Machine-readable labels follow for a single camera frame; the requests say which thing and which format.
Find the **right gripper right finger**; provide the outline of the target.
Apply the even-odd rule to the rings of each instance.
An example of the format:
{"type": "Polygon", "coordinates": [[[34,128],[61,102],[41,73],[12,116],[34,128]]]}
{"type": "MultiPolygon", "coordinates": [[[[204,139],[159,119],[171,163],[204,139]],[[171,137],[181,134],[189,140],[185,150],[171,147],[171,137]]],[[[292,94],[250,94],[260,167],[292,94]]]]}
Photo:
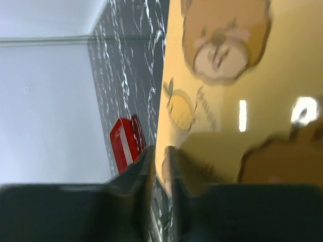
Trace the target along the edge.
{"type": "Polygon", "coordinates": [[[174,241],[322,241],[322,191],[310,185],[207,185],[192,195],[169,148],[174,241]]]}

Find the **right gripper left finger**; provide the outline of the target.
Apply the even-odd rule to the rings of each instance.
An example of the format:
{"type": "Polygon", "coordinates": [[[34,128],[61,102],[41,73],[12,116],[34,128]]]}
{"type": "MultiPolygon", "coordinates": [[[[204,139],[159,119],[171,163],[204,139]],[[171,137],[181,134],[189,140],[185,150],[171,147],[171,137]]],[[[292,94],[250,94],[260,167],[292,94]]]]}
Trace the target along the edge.
{"type": "Polygon", "coordinates": [[[1,241],[148,241],[155,150],[102,184],[1,186],[1,241]]]}

